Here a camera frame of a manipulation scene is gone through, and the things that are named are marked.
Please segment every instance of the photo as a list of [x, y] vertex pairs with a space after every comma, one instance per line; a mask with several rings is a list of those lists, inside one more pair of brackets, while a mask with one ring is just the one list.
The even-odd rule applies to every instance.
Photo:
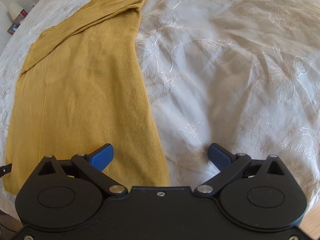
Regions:
[[11, 33], [11, 34], [14, 34], [15, 31], [18, 29], [19, 26], [20, 26], [20, 24], [13, 23], [13, 24], [11, 25], [11, 27], [8, 29], [8, 32]]

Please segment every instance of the yellow sweater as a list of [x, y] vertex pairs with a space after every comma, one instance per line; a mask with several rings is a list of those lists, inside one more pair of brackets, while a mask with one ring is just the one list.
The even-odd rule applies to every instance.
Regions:
[[16, 84], [7, 191], [17, 194], [44, 155], [69, 159], [105, 143], [114, 180], [169, 184], [134, 46], [144, 1], [92, 0], [32, 44]]

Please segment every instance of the lamp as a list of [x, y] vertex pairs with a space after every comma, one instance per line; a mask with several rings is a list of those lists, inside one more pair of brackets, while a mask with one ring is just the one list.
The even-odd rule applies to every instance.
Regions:
[[12, 20], [15, 20], [15, 18], [18, 17], [18, 15], [20, 14], [20, 12], [24, 10], [20, 5], [18, 5], [17, 3], [13, 2], [12, 4], [9, 5], [8, 11], [9, 14], [12, 18]]

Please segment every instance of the black clip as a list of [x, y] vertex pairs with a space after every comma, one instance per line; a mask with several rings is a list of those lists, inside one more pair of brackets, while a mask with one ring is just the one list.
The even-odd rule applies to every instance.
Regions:
[[8, 164], [0, 167], [0, 178], [11, 172], [12, 164]]

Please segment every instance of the white bedspread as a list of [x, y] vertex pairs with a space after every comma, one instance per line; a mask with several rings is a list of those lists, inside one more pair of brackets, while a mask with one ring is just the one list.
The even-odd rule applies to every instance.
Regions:
[[[30, 45], [88, 1], [40, 0], [1, 55], [0, 166]], [[312, 206], [320, 191], [320, 0], [147, 0], [142, 14], [136, 50], [172, 185], [215, 175], [207, 148], [217, 142], [255, 159], [279, 155]], [[0, 180], [0, 209], [16, 216], [14, 199]]]

